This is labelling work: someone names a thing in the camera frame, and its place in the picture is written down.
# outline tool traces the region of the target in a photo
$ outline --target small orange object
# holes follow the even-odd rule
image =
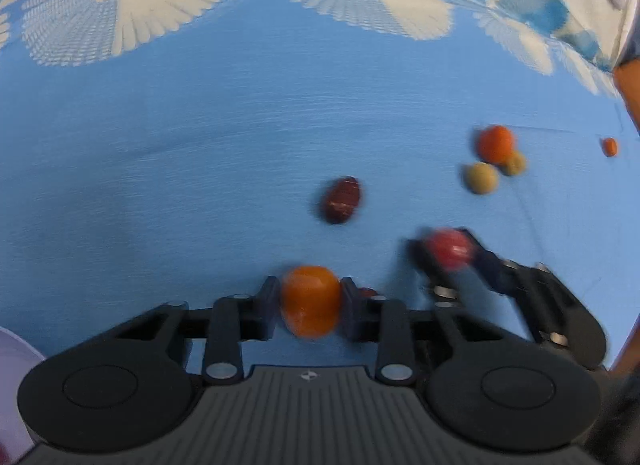
[[[282,318],[298,337],[331,332],[340,315],[340,281],[324,267],[297,267],[284,278]]]
[[[616,156],[618,154],[618,142],[615,138],[605,138],[602,140],[602,150],[609,158]]]
[[[478,137],[478,155],[487,163],[501,165],[513,154],[516,139],[513,133],[503,125],[492,125]]]

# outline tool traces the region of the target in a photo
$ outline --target yellow fruit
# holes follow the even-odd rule
[[[498,188],[498,171],[488,163],[475,163],[466,168],[466,185],[475,194],[489,194]]]
[[[527,170],[527,159],[519,150],[514,151],[509,159],[501,167],[502,172],[507,176],[517,176]]]

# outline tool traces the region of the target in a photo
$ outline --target orange wooden object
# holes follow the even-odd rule
[[[614,138],[605,138],[602,140],[602,150],[609,158],[616,156],[618,154],[618,142]]]
[[[513,154],[516,139],[503,125],[492,125],[478,136],[478,156],[487,163],[501,165]]]
[[[640,130],[640,59],[617,67],[613,70],[613,77],[625,99],[626,110]]]
[[[324,267],[297,267],[282,284],[282,317],[298,337],[331,332],[340,316],[340,281]]]

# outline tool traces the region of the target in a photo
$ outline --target blue surface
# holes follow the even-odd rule
[[[639,311],[638,134],[620,101],[564,68],[529,69],[470,10],[454,19],[446,37],[416,41],[289,0],[224,0],[73,68],[38,66],[14,36],[0,59],[0,325],[51,354],[170,299],[252,293],[298,264],[426,307],[403,240],[464,225],[503,257],[548,264],[617,351]],[[460,171],[474,131],[494,123],[517,133],[530,170],[475,196]],[[343,175],[361,180],[363,206],[328,226],[319,192]],[[473,311],[523,332],[507,300],[458,278]],[[281,331],[244,345],[247,363],[371,351]]]

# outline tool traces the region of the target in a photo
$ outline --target crosshair logo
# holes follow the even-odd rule
[[[311,371],[311,369],[307,369],[304,373],[300,373],[300,378],[304,381],[311,382],[318,378],[318,375],[315,371]]]

